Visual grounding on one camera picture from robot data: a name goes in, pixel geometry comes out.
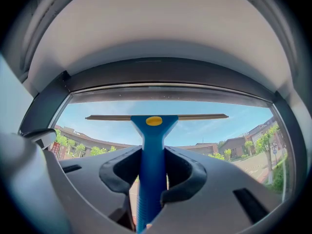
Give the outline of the blue squeegee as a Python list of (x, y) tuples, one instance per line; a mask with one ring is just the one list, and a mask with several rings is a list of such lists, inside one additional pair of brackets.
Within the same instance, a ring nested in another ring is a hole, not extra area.
[(141, 233), (160, 212), (160, 195), (167, 189), (164, 139), (180, 120), (225, 119), (226, 114), (200, 115), (90, 115), (87, 120), (130, 121), (142, 137), (136, 217)]

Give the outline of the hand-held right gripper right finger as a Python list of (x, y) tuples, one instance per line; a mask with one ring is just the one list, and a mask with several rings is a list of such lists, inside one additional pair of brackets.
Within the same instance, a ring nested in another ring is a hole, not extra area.
[(243, 231), (267, 217), (281, 199), (237, 166), (168, 147), (170, 187), (152, 231)]

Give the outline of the dark red sign board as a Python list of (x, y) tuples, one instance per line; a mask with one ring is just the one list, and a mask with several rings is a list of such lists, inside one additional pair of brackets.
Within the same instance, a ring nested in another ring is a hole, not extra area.
[(64, 145), (61, 145), (58, 142), (53, 142), (48, 150), (54, 153), (58, 160), (64, 160), (66, 153), (66, 147)]

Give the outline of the window with dark frame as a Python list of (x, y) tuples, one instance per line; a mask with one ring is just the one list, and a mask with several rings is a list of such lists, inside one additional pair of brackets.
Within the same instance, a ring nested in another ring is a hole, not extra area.
[(188, 87), (204, 86), (208, 89), (229, 92), (231, 95), (249, 97), (271, 103), (280, 114), (290, 141), (298, 148), (293, 154), (295, 194), (305, 186), (309, 166), (305, 141), (299, 122), (290, 104), (280, 92), (272, 92), (254, 79), (232, 69), (186, 58), (135, 58), (99, 65), (75, 75), (61, 72), (30, 105), (21, 123), (25, 133), (47, 128), (57, 110), (73, 92), (99, 87), (137, 86), (140, 83), (177, 83)]

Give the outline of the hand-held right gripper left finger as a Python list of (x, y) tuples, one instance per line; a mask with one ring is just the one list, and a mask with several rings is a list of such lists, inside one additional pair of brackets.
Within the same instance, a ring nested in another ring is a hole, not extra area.
[(129, 230), (136, 228), (129, 192), (139, 174), (141, 147), (59, 163), (73, 186), (93, 207)]

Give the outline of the dark brown building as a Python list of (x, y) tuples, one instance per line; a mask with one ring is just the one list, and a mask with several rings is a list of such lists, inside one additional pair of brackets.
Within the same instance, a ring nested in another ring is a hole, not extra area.
[[(130, 147), (132, 145), (122, 144), (122, 143), (114, 143), (103, 141), (99, 139), (91, 138), (83, 133), (75, 132), (74, 129), (68, 127), (60, 127), (58, 125), (55, 126), (56, 130), (60, 131), (62, 136), (67, 137), (68, 139), (72, 139), (75, 141), (76, 145), (83, 144), (85, 146), (85, 155), (88, 156), (90, 154), (92, 147), (105, 148), (107, 151), (110, 150), (112, 146), (114, 146), (117, 150)], [(204, 144), (196, 144), (192, 146), (177, 146), (177, 148), (193, 151), (199, 154), (214, 154), (218, 153), (218, 147), (216, 143), (204, 143)]]

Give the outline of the small brown building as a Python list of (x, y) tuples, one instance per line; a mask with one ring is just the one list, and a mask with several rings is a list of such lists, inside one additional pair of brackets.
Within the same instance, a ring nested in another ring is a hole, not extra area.
[(218, 152), (225, 155), (224, 152), (231, 150), (231, 159), (242, 157), (243, 155), (254, 155), (256, 153), (255, 144), (270, 128), (278, 126), (274, 117), (251, 129), (249, 132), (236, 138), (226, 140), (219, 148)]

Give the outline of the large window glass pane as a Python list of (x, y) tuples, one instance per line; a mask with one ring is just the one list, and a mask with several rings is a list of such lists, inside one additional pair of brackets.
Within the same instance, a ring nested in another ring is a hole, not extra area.
[[(221, 93), (213, 89), (186, 86), (143, 85), (73, 93), (66, 100), (53, 129), (55, 130), (56, 125), (68, 127), (94, 139), (129, 144), (132, 145), (130, 147), (141, 147), (142, 149), (142, 137), (130, 121), (87, 120), (86, 117), (90, 115), (200, 114), (226, 114), (228, 118), (179, 120), (164, 139), (165, 158), (168, 147), (217, 143), (219, 140), (223, 140), (229, 131), (239, 132), (243, 129), (243, 125), (250, 125), (264, 117), (270, 117), (272, 112), (271, 103), (245, 96), (233, 96), (229, 92)], [(288, 153), (284, 149), (283, 158), (279, 161), (283, 171), (280, 183), (269, 186), (257, 180), (275, 193), (281, 199), (281, 203), (286, 202), (291, 193), (287, 161)], [(165, 191), (167, 191), (170, 182), (166, 164), (165, 168), (167, 175)]]

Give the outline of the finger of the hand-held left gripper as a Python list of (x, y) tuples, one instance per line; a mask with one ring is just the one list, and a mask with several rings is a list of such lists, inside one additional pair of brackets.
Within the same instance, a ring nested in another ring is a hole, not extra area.
[(24, 133), (23, 137), (36, 143), (40, 148), (46, 149), (51, 145), (57, 137), (57, 133), (54, 129), (37, 129), (28, 133)]

